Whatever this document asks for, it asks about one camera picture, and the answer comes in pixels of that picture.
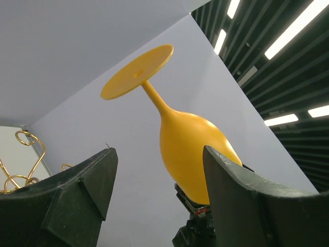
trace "gold wire sculpture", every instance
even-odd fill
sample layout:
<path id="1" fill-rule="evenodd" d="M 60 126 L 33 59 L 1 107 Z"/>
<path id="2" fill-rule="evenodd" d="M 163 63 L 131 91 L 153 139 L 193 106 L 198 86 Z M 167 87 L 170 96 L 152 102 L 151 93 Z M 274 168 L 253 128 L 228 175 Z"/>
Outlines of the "gold wire sculpture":
<path id="1" fill-rule="evenodd" d="M 26 136 L 30 136 L 32 138 L 32 141 L 30 141 L 29 143 L 23 141 L 19 134 L 25 134 Z M 4 190 L 0 190 L 0 194 L 1 193 L 4 193 L 4 194 L 7 194 L 7 193 L 10 193 L 10 192 L 13 192 L 17 189 L 20 189 L 21 186 L 14 180 L 14 178 L 22 178 L 22 179 L 25 179 L 25 185 L 24 186 L 27 186 L 27 185 L 30 185 L 30 184 L 34 184 L 34 183 L 37 183 L 39 182 L 40 180 L 37 179 L 37 178 L 32 178 L 32 175 L 33 173 L 35 172 L 37 166 L 40 164 L 42 158 L 45 156 L 46 154 L 46 147 L 44 146 L 44 144 L 42 143 L 42 141 L 40 141 L 35 135 L 32 135 L 30 132 L 28 131 L 24 131 L 24 130 L 19 130 L 15 133 L 15 137 L 16 139 L 23 145 L 25 146 L 31 146 L 35 143 L 34 139 L 40 144 L 40 146 L 42 147 L 42 154 L 40 155 L 40 157 L 38 158 L 38 160 L 36 161 L 36 163 L 34 164 L 34 166 L 32 167 L 31 171 L 29 172 L 29 174 L 26 176 L 23 176 L 23 175 L 10 175 L 8 170 L 6 169 L 4 163 L 2 162 L 2 160 L 0 159 L 0 167 L 2 168 L 2 170 L 4 171 L 7 179 L 5 181 L 5 184 L 4 184 Z M 72 165 L 70 164 L 63 164 L 62 165 L 62 170 L 64 171 L 65 170 L 65 167 L 72 167 Z M 9 190 L 8 189 L 8 183 L 11 182 L 13 185 L 14 185 L 14 189 L 13 190 Z"/>

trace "yellow plastic glass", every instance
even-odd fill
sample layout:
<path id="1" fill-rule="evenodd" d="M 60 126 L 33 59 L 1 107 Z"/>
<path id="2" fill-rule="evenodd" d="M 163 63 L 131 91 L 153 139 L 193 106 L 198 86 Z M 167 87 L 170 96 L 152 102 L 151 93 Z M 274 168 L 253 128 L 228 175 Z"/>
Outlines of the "yellow plastic glass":
<path id="1" fill-rule="evenodd" d="M 203 148 L 212 146 L 235 163 L 242 165 L 225 135 L 210 121 L 192 113 L 170 108 L 148 79 L 170 59 L 174 48 L 161 45 L 122 68 L 104 86 L 101 97 L 120 97 L 141 85 L 161 116 L 160 150 L 169 174 L 194 202 L 209 205 L 203 168 Z"/>

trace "fluorescent light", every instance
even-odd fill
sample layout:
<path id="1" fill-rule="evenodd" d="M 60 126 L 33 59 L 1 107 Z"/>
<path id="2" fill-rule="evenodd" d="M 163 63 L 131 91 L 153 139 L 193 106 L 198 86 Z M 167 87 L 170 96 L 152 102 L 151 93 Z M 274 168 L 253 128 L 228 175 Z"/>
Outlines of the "fluorescent light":
<path id="1" fill-rule="evenodd" d="M 329 115 L 329 105 L 326 105 L 325 107 L 318 107 L 318 108 L 311 109 L 308 111 L 308 113 L 312 117 L 322 117 L 322 116 Z"/>
<path id="2" fill-rule="evenodd" d="M 218 39 L 217 39 L 217 42 L 216 42 L 216 45 L 215 45 L 215 53 L 218 55 L 222 49 L 222 46 L 224 44 L 224 40 L 225 40 L 225 37 L 226 37 L 226 33 L 225 31 L 222 29 L 221 32 L 220 32 L 220 35 L 218 36 Z"/>
<path id="3" fill-rule="evenodd" d="M 314 0 L 297 19 L 278 37 L 268 48 L 265 56 L 274 57 L 286 44 L 290 42 L 305 26 L 307 26 L 327 5 L 328 0 Z"/>
<path id="4" fill-rule="evenodd" d="M 251 67 L 251 69 L 245 74 L 244 77 L 241 78 L 241 80 L 237 83 L 239 86 L 242 86 L 246 83 L 247 80 L 250 79 L 250 77 L 253 76 L 257 72 L 257 68 L 255 66 Z"/>
<path id="5" fill-rule="evenodd" d="M 235 15 L 239 2 L 240 2 L 240 0 L 231 0 L 230 6 L 228 7 L 228 10 L 227 10 L 227 15 L 231 19 L 233 19 L 234 15 Z"/>
<path id="6" fill-rule="evenodd" d="M 281 125 L 286 124 L 288 122 L 298 121 L 298 117 L 295 114 L 290 114 L 282 117 L 276 117 L 269 120 L 265 120 L 265 125 L 273 126 L 273 125 Z"/>

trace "ceiling slat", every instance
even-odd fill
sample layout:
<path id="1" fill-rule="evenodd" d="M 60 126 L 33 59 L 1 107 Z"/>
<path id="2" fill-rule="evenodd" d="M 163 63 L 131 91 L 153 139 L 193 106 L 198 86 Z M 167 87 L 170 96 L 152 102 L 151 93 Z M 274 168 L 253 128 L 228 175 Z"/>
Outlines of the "ceiling slat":
<path id="1" fill-rule="evenodd" d="M 311 170 L 315 172 L 320 172 L 320 173 L 329 173 L 328 169 L 325 168 L 318 168 L 317 166 L 310 166 L 310 165 L 303 165 L 303 164 L 298 164 L 303 170 Z"/>
<path id="2" fill-rule="evenodd" d="M 296 103 L 299 103 L 303 100 L 306 100 L 306 99 L 310 99 L 310 98 L 314 98 L 314 97 L 317 97 L 321 94 L 327 94 L 329 93 L 329 86 L 328 87 L 325 87 L 323 88 L 322 90 L 317 90 L 313 93 L 310 93 L 310 94 L 306 94 L 304 96 L 301 96 L 301 97 L 298 97 L 294 100 L 290 100 L 288 102 L 285 102 L 283 104 L 279 104 L 275 107 L 272 107 L 272 108 L 269 108 L 269 109 L 266 109 L 265 111 L 261 111 L 259 114 L 263 115 L 265 113 L 269 113 L 269 112 L 272 112 L 272 111 L 276 111 L 278 109 L 283 109 L 284 107 L 288 106 L 288 105 L 292 105 L 292 104 L 296 104 Z"/>
<path id="3" fill-rule="evenodd" d="M 280 65 L 277 69 L 273 70 L 271 73 L 268 74 L 268 76 L 266 76 L 263 80 L 258 81 L 257 84 L 252 88 L 253 91 L 256 90 L 257 88 L 259 88 L 260 86 L 262 86 L 264 83 L 266 83 L 268 80 L 270 80 L 271 78 L 273 78 L 275 75 L 277 75 L 278 73 L 280 73 L 282 70 L 284 70 L 285 68 L 287 68 L 288 66 L 290 66 L 291 64 L 293 64 L 294 62 L 298 61 L 299 59 L 301 59 L 302 56 L 304 56 L 307 52 L 309 52 L 311 49 L 313 49 L 314 47 L 316 47 L 317 45 L 319 45 L 321 42 L 323 42 L 327 37 L 329 37 L 329 30 L 327 30 L 326 32 L 324 32 L 321 36 L 318 36 L 315 40 L 313 40 L 309 45 L 303 47 L 300 52 L 296 53 L 294 56 L 292 56 L 291 58 L 289 58 L 286 62 L 284 62 L 282 65 Z M 260 68 L 257 73 L 251 77 L 246 83 L 245 85 L 242 87 L 244 88 L 246 85 L 248 85 L 249 83 L 253 82 L 254 79 L 260 74 L 262 73 L 266 68 L 268 68 L 268 66 L 271 63 L 268 62 L 265 66 L 263 66 L 262 68 Z"/>
<path id="4" fill-rule="evenodd" d="M 223 14 L 223 16 L 222 16 L 222 20 L 221 20 L 221 22 L 220 22 L 220 28 L 219 28 L 219 30 L 218 30 L 218 33 L 222 30 L 222 28 L 223 28 L 223 26 L 224 26 L 224 22 L 225 22 L 225 19 L 226 19 L 226 16 L 227 16 L 227 10 L 228 10 L 228 7 L 229 7 L 229 3 L 226 2 L 225 11 L 224 11 L 224 14 Z"/>
<path id="5" fill-rule="evenodd" d="M 308 79 L 308 80 L 305 80 L 305 81 L 301 82 L 300 84 L 298 84 L 298 85 L 296 85 L 296 86 L 294 86 L 294 87 L 292 87 L 292 88 L 290 88 L 290 89 L 288 89 L 288 90 L 286 90 L 286 91 L 284 91 L 284 92 L 282 92 L 282 93 L 280 93 L 280 94 L 275 95 L 274 97 L 270 97 L 269 99 L 262 101 L 261 103 L 255 105 L 255 108 L 262 107 L 263 105 L 266 105 L 266 104 L 268 104 L 268 103 L 271 103 L 272 101 L 277 100 L 277 99 L 279 99 L 279 98 L 281 98 L 281 97 L 283 97 L 283 96 L 285 96 L 285 95 L 291 94 L 291 93 L 293 93 L 293 92 L 295 92 L 295 91 L 297 91 L 297 90 L 302 89 L 302 88 L 305 87 L 305 86 L 308 86 L 308 85 L 310 85 L 310 84 L 312 84 L 312 83 L 314 83 L 314 82 L 317 82 L 317 81 L 319 81 L 319 80 L 322 80 L 323 78 L 326 78 L 327 76 L 329 76 L 329 70 L 327 70 L 327 71 L 325 71 L 325 72 L 323 72 L 323 73 L 320 73 L 320 74 L 316 75 L 316 76 L 313 77 L 313 78 L 310 78 L 310 79 Z M 286 77 L 286 78 L 285 78 L 284 80 L 282 80 L 282 81 L 286 81 L 286 82 L 288 82 L 289 79 L 287 79 L 287 78 L 288 78 L 288 77 Z"/>
<path id="6" fill-rule="evenodd" d="M 259 99 L 260 97 L 262 97 L 266 93 L 270 92 L 271 90 L 278 88 L 279 86 L 283 85 L 284 83 L 291 81 L 291 79 L 297 77 L 298 75 L 300 75 L 300 74 L 304 73 L 305 71 L 311 69 L 312 67 L 316 66 L 317 64 L 322 63 L 327 58 L 329 58 L 329 51 L 326 52 L 325 54 L 323 54 L 322 56 L 316 58 L 314 61 L 301 67 L 299 70 L 291 73 L 289 76 L 283 78 L 281 81 L 278 81 L 277 83 L 268 87 L 266 90 L 262 91 L 261 93 L 257 94 L 255 97 L 251 98 L 250 101 L 253 102 L 253 101 Z M 254 88 L 252 90 L 249 90 L 248 92 L 246 92 L 246 95 L 249 95 L 251 92 L 253 92 Z"/>
<path id="7" fill-rule="evenodd" d="M 325 104 L 326 103 L 324 103 L 324 102 L 317 103 L 317 104 L 310 104 L 307 107 L 301 107 L 301 108 L 295 109 L 293 111 L 284 111 L 284 115 L 289 115 L 289 114 L 297 114 L 298 115 L 299 113 L 306 113 L 310 109 L 314 109 L 314 108 L 317 108 L 317 107 L 322 107 Z M 327 122 L 328 120 L 329 120 L 329 115 L 328 116 L 317 117 L 316 119 L 310 117 L 310 115 L 309 115 L 308 118 L 299 119 L 298 124 L 300 125 L 300 124 L 314 123 L 315 121 L 316 122 L 322 122 L 322 121 Z"/>
<path id="8" fill-rule="evenodd" d="M 208 33 L 208 27 L 209 27 L 209 22 L 210 22 L 210 16 L 211 16 L 211 10 L 212 10 L 212 6 L 214 4 L 214 0 L 210 2 L 210 7 L 209 7 L 209 13 L 208 13 L 208 16 L 207 16 L 207 22 L 206 22 L 206 28 L 205 28 L 205 34 L 207 36 L 207 33 Z"/>
<path id="9" fill-rule="evenodd" d="M 322 175 L 322 174 L 314 173 L 314 172 L 308 172 L 307 175 L 315 177 L 315 178 L 320 178 L 320 179 L 323 179 L 323 180 L 327 180 L 327 183 L 329 184 L 329 177 L 327 177 L 326 175 Z"/>
<path id="10" fill-rule="evenodd" d="M 202 28 L 203 22 L 204 22 L 205 10 L 206 10 L 206 5 L 203 5 L 202 6 L 202 11 L 201 11 L 201 21 L 200 21 L 200 27 L 201 28 Z"/>
<path id="11" fill-rule="evenodd" d="M 239 64 L 236 66 L 236 68 L 233 70 L 232 75 L 235 75 L 236 72 L 238 72 L 239 68 L 242 66 L 242 64 L 246 61 L 246 59 L 249 57 L 249 55 L 254 51 L 254 49 L 258 46 L 258 44 L 260 43 L 260 41 L 263 39 L 263 37 L 267 34 L 267 32 L 269 31 L 269 29 L 272 27 L 272 25 L 275 23 L 275 21 L 280 17 L 280 15 L 282 14 L 282 12 L 285 10 L 285 8 L 288 6 L 290 1 L 285 1 L 280 8 L 277 10 L 277 12 L 273 15 L 273 17 L 271 18 L 271 20 L 267 23 L 267 25 L 265 26 L 265 28 L 261 31 L 261 33 L 259 34 L 258 38 L 256 39 L 256 41 L 252 44 L 252 46 L 250 47 L 250 49 L 248 50 L 247 54 L 245 54 L 243 56 L 243 58 L 240 60 Z M 270 44 L 268 44 L 267 46 L 265 46 L 260 52 L 259 55 L 254 58 L 254 60 L 251 62 L 251 64 L 248 66 L 247 69 L 245 69 L 245 72 L 243 72 L 239 78 L 238 81 L 244 77 L 244 75 L 251 69 L 251 67 L 253 67 L 256 63 L 256 61 L 258 61 L 258 59 L 264 55 L 265 50 L 270 46 Z"/>
<path id="12" fill-rule="evenodd" d="M 279 130 L 279 131 L 273 131 L 276 135 L 278 134 L 287 134 L 287 133 L 300 133 L 300 132 L 312 132 L 312 131 L 324 131 L 329 130 L 329 126 L 323 126 L 323 127 L 312 127 L 312 128 L 296 128 L 291 130 Z"/>
<path id="13" fill-rule="evenodd" d="M 218 15 L 220 13 L 220 9 L 221 9 L 221 6 L 222 6 L 222 2 L 223 2 L 223 0 L 220 0 L 220 2 L 217 5 L 214 22 L 212 24 L 212 28 L 211 28 L 211 32 L 210 32 L 210 38 L 209 38 L 209 41 L 210 41 L 211 44 L 213 43 L 213 37 L 214 37 L 214 33 L 215 33 L 215 27 L 216 27 Z"/>
<path id="14" fill-rule="evenodd" d="M 235 16 L 235 18 L 233 18 L 233 19 L 230 21 L 230 25 L 229 25 L 228 29 L 226 30 L 226 33 L 227 33 L 227 35 L 226 35 L 226 40 L 227 40 L 228 36 L 232 33 L 231 30 L 232 30 L 232 27 L 233 27 L 235 21 L 236 21 L 236 16 Z"/>
<path id="15" fill-rule="evenodd" d="M 313 146 L 313 145 L 284 145 L 284 146 L 285 148 L 329 150 L 329 146 Z"/>
<path id="16" fill-rule="evenodd" d="M 198 17 L 199 17 L 199 9 L 197 9 L 195 12 L 195 20 L 197 23 L 198 23 Z"/>
<path id="17" fill-rule="evenodd" d="M 323 185 L 323 186 L 325 186 L 325 187 L 328 187 L 328 186 L 329 186 L 329 182 L 325 182 L 325 181 L 321 181 L 321 180 L 315 179 L 315 178 L 314 178 L 315 176 L 312 176 L 312 174 L 309 174 L 308 176 L 309 176 L 309 177 L 312 177 L 312 178 L 310 179 L 312 182 L 316 182 L 317 184 L 321 184 L 321 185 Z"/>
<path id="18" fill-rule="evenodd" d="M 229 48 L 227 49 L 227 52 L 226 52 L 225 57 L 224 57 L 224 60 L 223 60 L 224 62 L 226 61 L 226 59 L 227 59 L 229 53 L 231 52 L 232 47 L 233 47 L 233 45 L 235 44 L 236 39 L 238 38 L 238 36 L 239 36 L 241 30 L 243 29 L 245 23 L 247 22 L 247 19 L 249 18 L 249 15 L 250 15 L 250 13 L 251 13 L 251 11 L 252 11 L 254 5 L 256 4 L 256 1 L 257 1 L 257 0 L 252 0 L 251 4 L 249 5 L 249 8 L 247 9 L 247 12 L 246 12 L 245 15 L 243 16 L 243 19 L 242 19 L 242 21 L 241 21 L 241 24 L 239 25 L 239 27 L 238 27 L 238 29 L 237 29 L 237 31 L 236 31 L 236 33 L 235 33 L 235 35 L 234 35 L 232 41 L 230 42 L 230 46 L 229 46 Z"/>
<path id="19" fill-rule="evenodd" d="M 321 162 L 321 161 L 308 160 L 308 159 L 305 159 L 305 158 L 295 158 L 295 161 L 315 164 L 315 165 L 319 165 L 319 166 L 323 166 L 323 167 L 328 167 L 329 166 L 329 163 L 325 163 L 325 162 Z"/>
<path id="20" fill-rule="evenodd" d="M 230 63 L 227 65 L 227 68 L 230 69 L 231 65 L 235 62 L 235 59 L 237 58 L 238 54 L 240 53 L 242 47 L 247 43 L 247 41 L 249 40 L 252 32 L 254 32 L 256 26 L 258 25 L 259 21 L 261 20 L 261 18 L 263 17 L 264 13 L 267 11 L 268 7 L 270 6 L 270 4 L 272 3 L 271 0 L 267 0 L 267 2 L 263 5 L 262 10 L 260 11 L 260 13 L 257 15 L 257 18 L 255 19 L 255 21 L 253 22 L 252 26 L 248 29 L 248 33 L 246 34 L 246 36 L 244 37 L 243 41 L 240 43 L 240 46 L 238 47 L 238 49 L 236 50 L 233 58 L 231 59 Z"/>
<path id="21" fill-rule="evenodd" d="M 329 140 L 329 136 L 279 137 L 279 140 Z"/>
<path id="22" fill-rule="evenodd" d="M 329 158 L 329 155 L 327 155 L 327 154 L 319 154 L 319 153 L 308 153 L 308 152 L 295 152 L 295 151 L 291 151 L 290 154 L 298 155 L 298 156 Z"/>

